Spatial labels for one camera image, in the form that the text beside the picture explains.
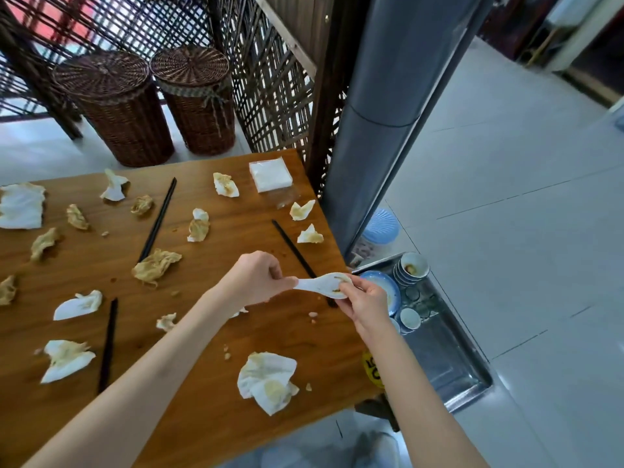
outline stainless steel tray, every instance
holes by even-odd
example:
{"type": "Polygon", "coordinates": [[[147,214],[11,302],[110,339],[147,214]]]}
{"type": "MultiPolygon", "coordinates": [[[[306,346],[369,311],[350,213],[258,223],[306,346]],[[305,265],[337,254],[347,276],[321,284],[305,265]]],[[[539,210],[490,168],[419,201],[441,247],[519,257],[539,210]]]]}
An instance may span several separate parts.
{"type": "MultiPolygon", "coordinates": [[[[392,278],[393,267],[402,254],[359,267],[353,274],[375,270],[392,278]]],[[[448,411],[455,412],[492,386],[488,365],[429,276],[410,289],[400,285],[399,289],[401,309],[411,307],[422,319],[421,326],[404,334],[404,338],[448,411]],[[412,297],[419,294],[419,298],[410,298],[406,290],[412,297]]]]}

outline hand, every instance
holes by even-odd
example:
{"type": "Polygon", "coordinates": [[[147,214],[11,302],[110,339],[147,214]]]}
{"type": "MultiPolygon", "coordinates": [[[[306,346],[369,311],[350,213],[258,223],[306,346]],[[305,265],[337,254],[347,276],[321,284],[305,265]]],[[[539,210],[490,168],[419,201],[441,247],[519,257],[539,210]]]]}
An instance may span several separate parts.
{"type": "Polygon", "coordinates": [[[282,276],[279,264],[275,256],[264,251],[243,254],[217,286],[240,299],[241,307],[266,302],[299,282],[294,276],[282,276]]]}
{"type": "Polygon", "coordinates": [[[336,299],[336,304],[355,323],[355,329],[369,348],[381,329],[391,328],[386,291],[358,276],[348,275],[353,282],[340,283],[340,291],[347,299],[336,299]]]}

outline right arm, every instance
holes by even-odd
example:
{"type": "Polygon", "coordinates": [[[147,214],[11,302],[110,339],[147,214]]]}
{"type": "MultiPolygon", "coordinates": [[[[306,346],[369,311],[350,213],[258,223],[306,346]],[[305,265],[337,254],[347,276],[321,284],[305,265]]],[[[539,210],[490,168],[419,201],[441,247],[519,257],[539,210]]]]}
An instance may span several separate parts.
{"type": "Polygon", "coordinates": [[[336,302],[353,320],[375,359],[413,466],[487,468],[390,322],[384,290],[357,276],[350,277],[353,286],[340,285],[348,299],[336,302]]]}

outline table top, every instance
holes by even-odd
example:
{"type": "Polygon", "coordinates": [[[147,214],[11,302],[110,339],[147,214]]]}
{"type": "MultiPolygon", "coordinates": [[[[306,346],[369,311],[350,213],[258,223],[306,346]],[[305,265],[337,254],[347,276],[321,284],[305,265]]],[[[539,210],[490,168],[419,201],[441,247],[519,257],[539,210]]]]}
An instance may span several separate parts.
{"type": "MultiPolygon", "coordinates": [[[[297,247],[317,275],[342,271],[345,263],[318,204],[306,220],[293,221],[290,204],[277,209],[277,197],[258,194],[248,170],[257,160],[284,157],[299,204],[315,198],[294,150],[262,155],[199,160],[120,172],[130,180],[127,198],[104,203],[104,174],[38,182],[47,190],[44,226],[34,230],[0,229],[0,280],[18,276],[18,294],[0,307],[0,465],[18,467],[96,396],[110,302],[119,299],[111,382],[120,377],[164,333],[156,320],[178,318],[216,284],[241,253],[263,250],[280,260],[285,275],[307,278],[303,267],[271,224],[277,220],[293,241],[314,223],[325,240],[297,247]],[[216,194],[213,172],[232,176],[240,197],[216,194]],[[178,180],[154,248],[183,259],[170,267],[157,289],[142,285],[130,270],[147,239],[171,179],[178,180]],[[148,194],[155,206],[144,218],[130,213],[134,198],[148,194]],[[75,203],[89,231],[67,224],[66,208],[75,203]],[[186,240],[194,208],[210,215],[202,243],[186,240]],[[29,263],[34,239],[57,227],[63,240],[29,263]],[[52,321],[55,308],[75,293],[100,290],[104,301],[92,314],[52,321]],[[172,291],[180,291],[176,297],[172,291]],[[34,355],[48,340],[90,344],[96,358],[84,370],[51,384],[39,384],[49,366],[34,355]]],[[[269,303],[248,308],[228,321],[200,356],[137,460],[137,467],[207,467],[261,446],[379,393],[367,378],[364,344],[339,309],[320,296],[288,291],[269,303]],[[319,315],[312,324],[308,313],[319,315]],[[231,358],[224,359],[223,346],[231,358]],[[237,377],[252,352],[269,351],[297,360],[292,382],[301,391],[269,417],[253,399],[242,399],[237,377]],[[307,384],[312,392],[305,391],[307,384]]]]}

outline person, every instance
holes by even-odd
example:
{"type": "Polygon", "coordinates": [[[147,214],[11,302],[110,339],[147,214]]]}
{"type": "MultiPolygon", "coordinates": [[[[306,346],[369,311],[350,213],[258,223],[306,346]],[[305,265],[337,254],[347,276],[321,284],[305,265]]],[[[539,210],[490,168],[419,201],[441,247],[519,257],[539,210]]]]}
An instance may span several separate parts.
{"type": "MultiPolygon", "coordinates": [[[[351,276],[341,283],[342,311],[375,358],[390,405],[415,467],[487,467],[389,320],[386,294],[351,276]]],[[[244,306],[296,286],[278,260],[255,251],[240,256],[173,330],[105,392],[82,409],[24,468],[129,468],[207,344],[244,306]]]]}

